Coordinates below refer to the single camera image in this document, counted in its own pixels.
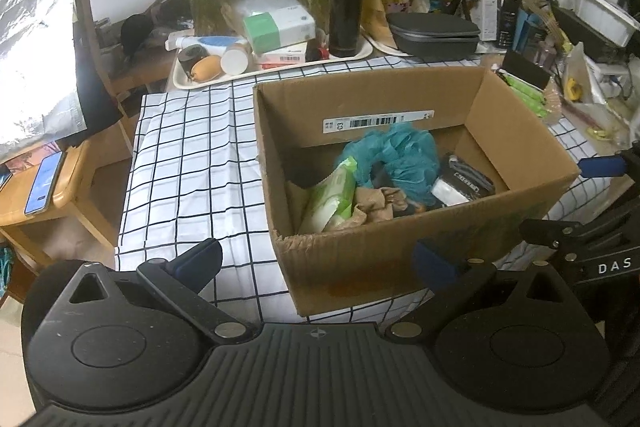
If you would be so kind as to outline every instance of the teal fabric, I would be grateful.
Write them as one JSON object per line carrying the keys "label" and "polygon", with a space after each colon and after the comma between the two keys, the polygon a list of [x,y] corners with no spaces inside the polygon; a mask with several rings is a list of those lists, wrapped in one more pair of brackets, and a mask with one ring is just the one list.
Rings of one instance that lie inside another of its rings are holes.
{"label": "teal fabric", "polygon": [[351,142],[335,161],[336,167],[349,156],[358,162],[355,172],[358,187],[371,188],[371,166],[385,164],[396,187],[410,200],[435,204],[431,187],[438,177],[438,150],[429,131],[415,130],[410,123],[397,123],[388,132],[371,131]]}
{"label": "teal fabric", "polygon": [[0,247],[0,298],[9,285],[11,269],[14,265],[14,252],[9,247]]}

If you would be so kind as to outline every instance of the white bottle cap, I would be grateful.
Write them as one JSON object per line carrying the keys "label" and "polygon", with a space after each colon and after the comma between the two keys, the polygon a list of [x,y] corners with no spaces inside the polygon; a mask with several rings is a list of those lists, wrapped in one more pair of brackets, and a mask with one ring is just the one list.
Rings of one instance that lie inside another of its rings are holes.
{"label": "white bottle cap", "polygon": [[249,52],[240,42],[232,44],[222,54],[220,59],[222,71],[231,76],[243,74],[249,68]]}

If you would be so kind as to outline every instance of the barcode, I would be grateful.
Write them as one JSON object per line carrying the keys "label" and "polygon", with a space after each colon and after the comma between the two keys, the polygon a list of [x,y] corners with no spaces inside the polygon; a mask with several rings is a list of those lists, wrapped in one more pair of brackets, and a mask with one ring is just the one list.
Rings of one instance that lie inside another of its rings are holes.
{"label": "barcode", "polygon": [[356,129],[357,127],[373,127],[375,125],[389,125],[390,123],[398,122],[398,117],[391,116],[389,118],[365,118],[363,120],[351,120],[349,123],[349,129]]}

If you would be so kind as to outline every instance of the checkered tablecloth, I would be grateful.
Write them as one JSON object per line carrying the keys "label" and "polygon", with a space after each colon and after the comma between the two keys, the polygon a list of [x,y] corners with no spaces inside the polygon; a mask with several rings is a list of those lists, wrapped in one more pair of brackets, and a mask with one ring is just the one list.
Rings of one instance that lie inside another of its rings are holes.
{"label": "checkered tablecloth", "polygon": [[[466,60],[428,66],[473,66]],[[251,323],[388,323],[428,297],[421,291],[314,317],[300,317],[287,292],[268,233],[257,156],[253,87],[296,76],[380,68],[425,67],[419,60],[382,57],[262,74],[199,91],[151,94],[143,99],[136,130],[116,252],[116,268],[133,270],[146,259],[174,259],[209,237],[224,251],[219,275],[201,295]],[[563,119],[550,127],[578,161],[595,151]],[[604,192],[610,180],[578,179],[552,209],[565,219]],[[536,247],[520,245],[500,267],[524,267]]]}

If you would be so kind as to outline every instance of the silver reflective foil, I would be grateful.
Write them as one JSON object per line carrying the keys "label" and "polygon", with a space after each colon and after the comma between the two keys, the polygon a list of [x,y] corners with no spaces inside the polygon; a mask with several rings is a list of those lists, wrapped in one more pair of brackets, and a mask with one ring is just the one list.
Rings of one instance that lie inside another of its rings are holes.
{"label": "silver reflective foil", "polygon": [[0,162],[86,129],[75,0],[0,0]]}

